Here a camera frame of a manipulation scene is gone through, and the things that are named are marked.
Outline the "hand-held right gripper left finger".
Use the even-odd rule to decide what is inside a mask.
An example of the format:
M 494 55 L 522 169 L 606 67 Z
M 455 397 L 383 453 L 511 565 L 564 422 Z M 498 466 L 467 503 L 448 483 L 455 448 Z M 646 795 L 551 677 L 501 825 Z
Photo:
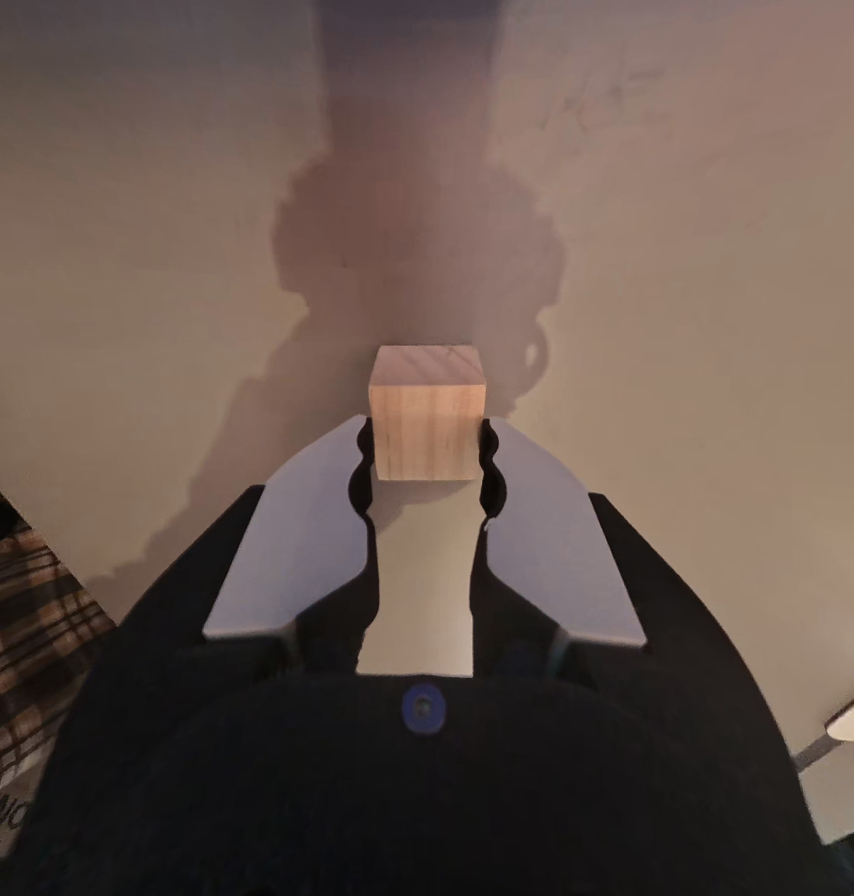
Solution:
M 379 606 L 373 462 L 358 414 L 269 477 L 204 622 L 209 642 L 276 638 L 293 664 L 354 672 Z

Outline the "wooden cube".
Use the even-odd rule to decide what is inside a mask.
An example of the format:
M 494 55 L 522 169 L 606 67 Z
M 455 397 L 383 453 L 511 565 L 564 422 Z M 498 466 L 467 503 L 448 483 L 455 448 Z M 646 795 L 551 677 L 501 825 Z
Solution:
M 477 479 L 486 390 L 474 346 L 381 346 L 368 388 L 378 479 Z

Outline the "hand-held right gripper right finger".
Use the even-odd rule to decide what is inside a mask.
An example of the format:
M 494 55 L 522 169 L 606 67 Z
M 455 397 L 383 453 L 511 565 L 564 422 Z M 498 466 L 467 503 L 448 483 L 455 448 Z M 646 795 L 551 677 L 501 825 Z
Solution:
M 483 420 L 469 583 L 476 677 L 591 678 L 585 649 L 648 644 L 589 490 L 501 418 Z

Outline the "pale printed object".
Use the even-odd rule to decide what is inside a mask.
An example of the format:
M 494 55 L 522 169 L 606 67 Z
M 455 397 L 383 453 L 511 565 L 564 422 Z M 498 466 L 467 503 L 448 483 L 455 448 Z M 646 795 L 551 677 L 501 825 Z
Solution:
M 14 779 L 0 790 L 0 858 L 13 848 L 35 798 L 37 784 L 28 779 Z

